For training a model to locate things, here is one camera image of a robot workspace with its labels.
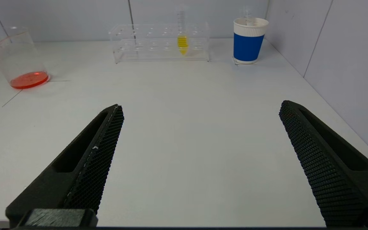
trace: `black line on table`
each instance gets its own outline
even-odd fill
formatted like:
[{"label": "black line on table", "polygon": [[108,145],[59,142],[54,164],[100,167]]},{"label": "black line on table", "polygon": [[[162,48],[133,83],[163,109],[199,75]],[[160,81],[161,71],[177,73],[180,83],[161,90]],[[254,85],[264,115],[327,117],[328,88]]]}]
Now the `black line on table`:
[{"label": "black line on table", "polygon": [[16,97],[16,95],[18,95],[19,93],[21,93],[22,92],[22,90],[20,90],[18,93],[16,93],[11,99],[9,99],[9,101],[7,101],[4,105],[3,105],[3,107],[6,105],[6,104],[8,104],[8,102],[10,102],[14,97]]}]

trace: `white cup rim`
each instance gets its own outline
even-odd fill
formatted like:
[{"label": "white cup rim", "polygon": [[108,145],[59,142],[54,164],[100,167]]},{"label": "white cup rim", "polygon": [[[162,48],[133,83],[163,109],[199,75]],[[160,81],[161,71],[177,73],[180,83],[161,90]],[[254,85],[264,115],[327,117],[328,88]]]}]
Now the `white cup rim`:
[{"label": "white cup rim", "polygon": [[234,20],[234,24],[241,26],[241,27],[245,27],[245,28],[264,28],[265,26],[267,26],[269,24],[269,22],[265,19],[260,19],[260,18],[252,18],[253,20],[256,20],[260,25],[242,25],[239,24],[238,22],[240,22],[240,20],[245,20],[245,18],[238,18]]}]

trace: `white table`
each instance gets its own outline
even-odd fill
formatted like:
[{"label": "white table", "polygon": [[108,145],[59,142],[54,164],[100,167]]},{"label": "white table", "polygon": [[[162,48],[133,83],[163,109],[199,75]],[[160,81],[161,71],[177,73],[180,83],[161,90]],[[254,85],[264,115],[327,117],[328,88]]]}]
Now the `white table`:
[{"label": "white table", "polygon": [[0,227],[8,226],[7,205],[116,103],[126,119],[99,226],[324,226],[278,116],[286,99],[368,157],[368,146],[267,41],[260,61],[243,66],[232,62],[231,39],[212,39],[210,62],[116,65],[108,42],[38,50],[51,82],[18,94],[0,74]]}]

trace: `textured grip pad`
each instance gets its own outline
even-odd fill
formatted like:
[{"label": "textured grip pad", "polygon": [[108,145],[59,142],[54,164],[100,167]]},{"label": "textured grip pad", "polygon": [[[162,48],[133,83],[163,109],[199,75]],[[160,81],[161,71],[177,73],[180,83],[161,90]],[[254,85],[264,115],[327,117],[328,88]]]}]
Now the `textured grip pad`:
[{"label": "textured grip pad", "polygon": [[299,104],[284,101],[279,117],[326,226],[368,226],[368,159]]}]

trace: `orange liquid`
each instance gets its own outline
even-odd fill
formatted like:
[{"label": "orange liquid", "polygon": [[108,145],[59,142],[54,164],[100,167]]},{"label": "orange liquid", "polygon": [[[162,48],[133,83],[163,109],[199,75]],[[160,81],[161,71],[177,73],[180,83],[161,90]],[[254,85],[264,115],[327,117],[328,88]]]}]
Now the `orange liquid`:
[{"label": "orange liquid", "polygon": [[49,75],[46,72],[30,72],[22,74],[11,80],[11,86],[15,89],[28,89],[46,82]]}]

